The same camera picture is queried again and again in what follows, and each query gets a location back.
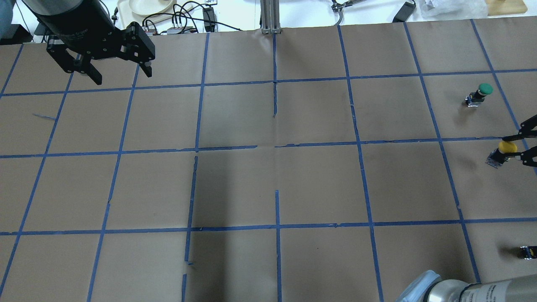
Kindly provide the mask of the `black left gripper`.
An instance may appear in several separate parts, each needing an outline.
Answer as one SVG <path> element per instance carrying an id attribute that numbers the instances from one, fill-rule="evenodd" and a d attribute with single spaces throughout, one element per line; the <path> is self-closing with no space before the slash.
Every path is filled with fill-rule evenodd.
<path id="1" fill-rule="evenodd" d="M 78 72 L 102 85 L 102 74 L 91 59 L 117 57 L 137 63 L 146 77 L 153 76 L 155 44 L 143 27 L 132 22 L 119 30 L 98 0 L 37 0 L 35 15 L 52 31 L 46 50 L 66 73 Z"/>

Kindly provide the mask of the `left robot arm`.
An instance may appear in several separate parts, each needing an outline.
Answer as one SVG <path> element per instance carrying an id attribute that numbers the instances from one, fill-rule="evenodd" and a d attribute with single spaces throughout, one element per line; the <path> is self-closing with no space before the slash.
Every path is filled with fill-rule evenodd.
<path id="1" fill-rule="evenodd" d="M 117 57 L 137 63 L 146 77 L 152 76 L 155 44 L 139 23 L 117 28 L 97 0 L 25 0 L 24 4 L 51 30 L 47 53 L 66 73 L 84 74 L 100 85 L 102 75 L 92 60 Z"/>

